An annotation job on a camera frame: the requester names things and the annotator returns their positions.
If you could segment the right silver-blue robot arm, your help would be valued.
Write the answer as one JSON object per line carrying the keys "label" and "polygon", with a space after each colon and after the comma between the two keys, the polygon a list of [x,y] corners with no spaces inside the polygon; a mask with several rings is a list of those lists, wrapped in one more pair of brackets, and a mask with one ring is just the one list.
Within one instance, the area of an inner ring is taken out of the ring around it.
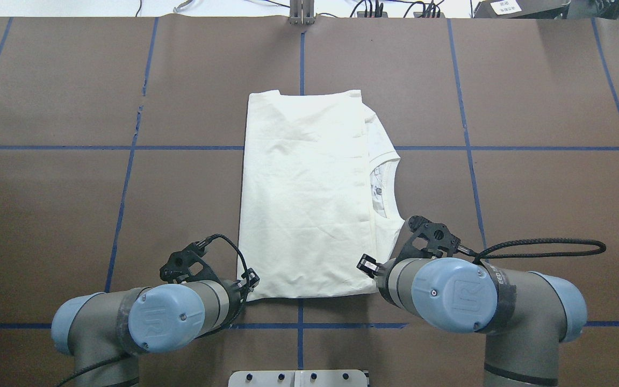
{"label": "right silver-blue robot arm", "polygon": [[486,337],[484,386],[557,386],[559,345],[577,340],[586,301],[566,279],[456,257],[368,255],[357,268],[390,304],[443,331]]}

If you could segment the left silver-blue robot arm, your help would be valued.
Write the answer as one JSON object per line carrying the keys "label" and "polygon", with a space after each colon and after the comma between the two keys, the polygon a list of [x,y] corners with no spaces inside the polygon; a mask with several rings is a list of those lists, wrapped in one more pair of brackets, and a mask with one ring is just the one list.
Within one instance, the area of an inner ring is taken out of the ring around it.
{"label": "left silver-blue robot arm", "polygon": [[74,358],[74,372],[59,385],[138,385],[140,356],[179,350],[228,328],[259,281],[247,269],[235,281],[207,274],[69,299],[56,311],[50,330],[56,350]]}

